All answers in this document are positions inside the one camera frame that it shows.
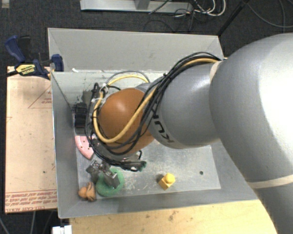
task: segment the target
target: black cable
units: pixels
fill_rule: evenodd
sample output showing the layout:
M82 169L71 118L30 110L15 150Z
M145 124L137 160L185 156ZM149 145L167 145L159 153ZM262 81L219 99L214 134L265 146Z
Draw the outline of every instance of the black cable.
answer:
M175 33L176 31L169 25L167 24L166 22L162 21L162 20L149 20L146 22L146 24L143 26L143 29L142 31L146 31L146 27L148 26L149 23L151 22L160 22L162 24L164 24L167 28L169 28L171 30L171 32Z
M168 3L170 0L166 0L165 2L163 2L160 6L158 6L155 10L151 11L149 14L153 14L154 12L158 11L159 9L161 9L166 3Z
M107 88L115 88L117 89L118 91L120 91L121 89L119 87L116 87L116 86L112 86L112 85L106 85Z
M198 55L198 54L208 54L209 56L195 56L195 55ZM122 143L121 145L118 145L118 146L115 146L115 147L108 147L106 144L102 143L102 145L104 145L107 150L114 154L114 155L117 155L117 156L120 156L120 155L124 155L126 153L128 153L132 147L137 143L137 141L139 140L140 136L141 136L141 130L142 130L142 127L144 125L144 123L146 122L147 118L149 117L149 114L151 113L151 111L153 110L153 107L155 105L155 103L158 103L158 105L160 104L161 102L161 98L166 90L166 88L168 87L169 83L177 76L179 75L181 72L183 72L184 70L192 67L192 66L196 66L196 65L201 65L201 64L206 64L207 62L202 62L202 63L194 63L194 64L190 64L190 65L187 65L187 66L184 66L183 65L186 63L186 62L189 62L193 59L202 59L202 58L213 58L215 60L220 60L219 58L217 58L216 56L214 55L211 55L209 53L206 53L206 52L198 52L198 53L194 53L188 57L185 57L183 58L182 60L180 60L179 62L176 63L176 65L171 69L171 71L166 75L164 76L163 80L161 80L161 84L157 86L156 88L156 91L153 95L153 98L152 100L149 102L149 104L146 106L145 108L145 111L144 111L144 114L142 116L142 119L141 119L141 122L140 122L140 125L138 127L138 129L135 131L135 133L131 136L131 138L129 138L127 141L125 141L124 143ZM129 143L132 143L131 146L129 148L127 148L125 151L121 152L121 153L115 153L113 152L111 149L118 149L118 148L121 148Z
M8 77L10 77L10 76L14 76L14 75L17 75L18 74L18 72L16 71L16 70L14 70L14 71L12 71L12 72L10 72L10 73L7 73L7 74L4 74L4 75L1 75L0 76L0 80L2 80L2 79L6 79L6 78L8 78Z

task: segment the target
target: green object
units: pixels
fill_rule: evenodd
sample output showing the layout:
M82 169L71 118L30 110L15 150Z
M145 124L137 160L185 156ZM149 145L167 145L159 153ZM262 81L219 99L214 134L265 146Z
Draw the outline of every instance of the green object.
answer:
M123 173L115 168L111 168L110 171L112 171L113 173L117 173L120 185L117 188L107 185L104 181L104 175L100 174L99 179L96 183L96 190L98 194L104 197L110 197L117 194L124 186L125 180Z

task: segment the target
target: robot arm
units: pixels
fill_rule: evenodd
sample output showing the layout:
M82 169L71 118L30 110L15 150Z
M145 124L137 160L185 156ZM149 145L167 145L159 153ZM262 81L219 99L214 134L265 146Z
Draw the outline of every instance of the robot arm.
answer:
M121 155L126 154L124 149L114 145L131 143L127 153L134 153L149 144L151 136L178 149L221 139L277 231L293 233L293 34L259 40L224 61L213 56L189 57L148 85L147 89L139 88L145 92L139 100L153 94L130 134L121 143L106 147ZM133 103L131 115L138 105ZM103 105L101 112L104 110L108 108ZM123 122L114 122L102 125L117 129L109 132L110 137L124 127ZM143 132L148 138L139 142Z

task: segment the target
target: gray metal tray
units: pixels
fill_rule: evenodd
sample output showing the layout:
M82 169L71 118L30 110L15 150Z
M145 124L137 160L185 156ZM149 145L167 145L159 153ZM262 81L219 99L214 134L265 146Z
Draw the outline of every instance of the gray metal tray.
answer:
M220 142L203 148L173 150L154 141L143 149L147 167L138 173L123 171L125 184L117 195L108 198L98 195L95 202L81 200L77 192L90 180L85 171L90 161L75 146L72 107L81 101L83 91L92 89L95 82L102 85L114 73L114 70L80 70L78 73L52 74L60 218L256 199ZM155 80L163 72L146 73ZM132 87L139 83L137 79L130 79L120 81L118 86ZM176 176L176 182L164 191L156 179L168 172Z

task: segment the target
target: tan object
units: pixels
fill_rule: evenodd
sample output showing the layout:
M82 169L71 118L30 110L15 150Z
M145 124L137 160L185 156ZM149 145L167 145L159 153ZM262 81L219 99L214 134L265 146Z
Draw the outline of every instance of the tan object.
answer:
M144 93L135 88L127 88L118 91L110 95L105 104L101 107L99 113L99 124L101 127L101 132L108 138L115 137L120 131L126 126L131 117L134 115L135 110L138 108L139 103L143 97ZM129 130L121 137L116 143L111 143L109 146L113 147L119 145L119 143L124 143L128 140L132 134L137 130L143 112L139 113L139 116L134 121ZM142 128L142 133L145 131L146 126ZM141 136L137 144L132 148L129 153L135 153L138 150L149 145L154 140L153 136L149 131L146 131L144 135ZM116 153L121 153L126 150L131 144L128 144L122 148L113 149Z
M88 184L87 184L86 196L89 201L94 201L96 199L96 191L94 188L94 184L92 182L88 182Z

